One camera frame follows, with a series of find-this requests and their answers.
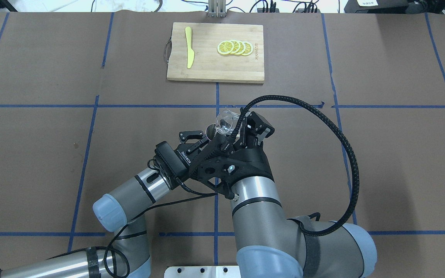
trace metal mounting plate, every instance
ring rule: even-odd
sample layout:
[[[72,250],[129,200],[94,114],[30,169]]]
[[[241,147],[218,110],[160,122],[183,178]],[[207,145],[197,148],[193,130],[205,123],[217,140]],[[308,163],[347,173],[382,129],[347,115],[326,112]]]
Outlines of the metal mounting plate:
[[[169,267],[164,272],[164,278],[241,278],[241,276],[238,266],[200,266]]]

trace lemon slice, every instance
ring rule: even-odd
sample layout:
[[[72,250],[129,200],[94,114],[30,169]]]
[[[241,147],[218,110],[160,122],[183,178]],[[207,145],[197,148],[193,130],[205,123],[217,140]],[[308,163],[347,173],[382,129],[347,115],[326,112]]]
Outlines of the lemon slice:
[[[235,53],[235,55],[242,55],[245,52],[245,44],[242,41],[238,41],[238,44],[240,44],[240,51]]]
[[[221,55],[228,55],[233,51],[234,44],[231,41],[222,41],[217,46],[217,52]]]
[[[231,42],[233,43],[233,51],[231,51],[231,54],[235,54],[241,49],[240,41],[237,41],[236,39],[232,39]]]
[[[253,44],[249,42],[242,42],[245,45],[245,51],[241,54],[242,56],[248,56],[253,52]]]

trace yellow knife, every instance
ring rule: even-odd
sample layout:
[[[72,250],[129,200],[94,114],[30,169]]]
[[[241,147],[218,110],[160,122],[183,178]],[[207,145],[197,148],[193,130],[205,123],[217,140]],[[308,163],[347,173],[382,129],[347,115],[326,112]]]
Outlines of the yellow knife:
[[[185,35],[187,37],[187,68],[191,68],[191,66],[193,65],[193,59],[195,58],[195,52],[191,48],[191,38],[192,38],[191,27],[185,28]]]

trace wire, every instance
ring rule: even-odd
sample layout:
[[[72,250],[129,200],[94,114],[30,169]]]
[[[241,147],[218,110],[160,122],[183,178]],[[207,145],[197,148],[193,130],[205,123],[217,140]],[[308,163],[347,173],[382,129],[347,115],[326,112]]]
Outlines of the wire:
[[[191,0],[182,0],[182,2],[187,2],[187,3],[199,3],[199,4],[205,4],[208,5],[208,2],[200,2],[200,1],[191,1]],[[231,4],[231,2],[233,2],[233,0],[231,0],[230,2],[226,3],[226,6]]]
[[[239,7],[230,7],[230,8],[228,8],[228,10],[230,10],[230,9],[239,9],[240,11],[245,12],[244,10],[242,10],[242,9],[239,8]]]
[[[159,205],[155,205],[152,207],[149,207],[147,209],[145,209],[144,211],[142,211],[141,213],[139,213],[137,216],[135,216],[129,223],[127,223],[127,225],[124,225],[119,232],[113,237],[113,239],[111,239],[111,241],[109,242],[109,244],[106,246],[105,248],[105,252],[104,252],[104,267],[106,268],[106,272],[112,276],[113,278],[126,278],[127,276],[129,276],[129,263],[128,260],[126,259],[126,257],[122,257],[120,251],[116,250],[115,248],[113,248],[113,242],[118,239],[118,237],[120,236],[120,234],[128,227],[128,225],[130,225],[131,223],[133,223],[137,218],[139,218],[140,216],[144,215],[144,213],[146,213],[149,210],[155,209],[155,208],[159,208],[159,207],[164,207],[164,206],[170,206],[170,205],[175,205],[175,204],[180,204],[180,203],[184,203],[184,202],[189,202],[189,201],[195,201],[198,199],[203,199],[203,198],[207,198],[207,197],[212,197],[212,196],[216,196],[217,193],[210,193],[207,194],[206,196],[198,196],[198,197],[193,197],[193,198],[188,198],[188,199],[182,199],[182,200],[178,200],[178,201],[174,201],[174,202],[168,202],[168,203],[164,203],[164,204],[159,204]],[[118,255],[120,255],[120,257],[122,257],[122,259],[125,261],[125,264],[127,266],[127,273],[125,276],[117,276],[115,273],[111,272],[111,270],[109,269],[109,266],[107,265],[107,253],[109,251],[114,251],[116,253],[118,253]]]
[[[159,1],[159,6],[157,6],[157,9],[154,12],[158,12],[162,7],[162,0],[158,0],[158,1]]]
[[[298,6],[300,5],[300,4],[305,4],[305,9],[307,8],[307,2],[299,2],[296,6],[295,6],[295,8],[293,9],[293,13],[296,11],[296,9],[298,8]]]
[[[150,159],[149,161],[147,161],[147,167],[151,170],[154,170],[157,172],[157,174],[159,174],[159,176],[161,176],[164,180],[164,182],[168,185],[168,181],[166,181],[166,179],[164,179],[163,174],[161,173],[161,167],[159,166],[159,163],[157,162],[157,160],[155,159]],[[177,176],[175,176],[175,180],[176,182],[183,188],[183,190],[185,190],[188,193],[192,193],[195,195],[199,195],[199,196],[214,196],[214,193],[201,193],[201,192],[197,192],[195,190],[192,190],[191,188],[187,187],[187,185],[185,185],[183,183],[183,181],[180,180],[180,178],[178,178]]]
[[[266,9],[269,8],[269,3],[267,2],[267,0],[258,0],[257,2],[255,2],[255,4],[250,8],[249,12],[252,12],[253,8],[259,3],[259,2],[263,2],[263,10],[265,11]]]
[[[5,6],[5,8],[8,9],[9,11],[17,11],[17,10],[15,9],[15,7],[13,7],[13,5],[11,5],[10,2],[8,2],[8,0],[0,0],[0,2],[1,2],[1,4],[2,4],[3,6]]]
[[[187,2],[187,3],[199,3],[199,4],[205,4],[207,5],[208,2],[200,2],[200,1],[189,1],[189,0],[182,0],[182,2]]]
[[[352,175],[352,190],[348,208],[346,209],[344,215],[341,216],[341,218],[336,223],[332,224],[332,226],[322,231],[308,231],[303,226],[303,223],[299,224],[300,230],[306,236],[325,236],[327,234],[334,232],[335,230],[339,229],[344,223],[346,223],[346,221],[353,214],[353,211],[355,211],[355,206],[357,205],[358,201],[358,193],[360,192],[360,172],[358,170],[357,158],[355,157],[355,153],[353,152],[353,149],[350,143],[348,142],[348,139],[346,139],[343,132],[341,132],[341,130],[322,112],[320,112],[318,109],[316,109],[314,106],[311,106],[307,102],[304,102],[303,100],[299,100],[294,97],[288,97],[285,95],[263,95],[261,97],[257,97],[256,99],[249,102],[249,104],[247,104],[245,108],[241,110],[241,115],[246,115],[248,111],[252,108],[252,106],[257,104],[258,102],[263,102],[265,100],[279,100],[280,102],[289,102],[307,109],[309,112],[311,112],[312,114],[317,116],[321,121],[323,121],[323,123],[325,123],[327,127],[329,127],[329,129],[332,130],[332,132],[336,135],[336,137],[343,145],[344,150],[346,151],[346,154],[348,155],[348,159],[350,161],[351,175]],[[245,117],[240,117],[238,119],[238,122],[236,123],[236,126],[231,135],[229,136],[227,142],[221,146],[221,151],[227,151],[228,147],[234,144],[236,136],[240,131],[241,123],[244,118]]]
[[[314,213],[312,213],[311,215],[309,215],[309,218],[310,218],[310,219],[315,218],[316,221],[319,221],[319,220],[320,220],[320,212],[314,212]]]

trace cutting board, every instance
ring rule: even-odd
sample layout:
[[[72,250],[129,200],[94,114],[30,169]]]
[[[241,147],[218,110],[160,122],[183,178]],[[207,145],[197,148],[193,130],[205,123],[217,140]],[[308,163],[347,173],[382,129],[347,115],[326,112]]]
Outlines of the cutting board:
[[[185,27],[192,28],[195,59],[187,68]],[[220,42],[236,39],[253,44],[249,56],[221,55]],[[168,80],[263,83],[263,26],[214,23],[173,23],[172,49],[168,63]]]

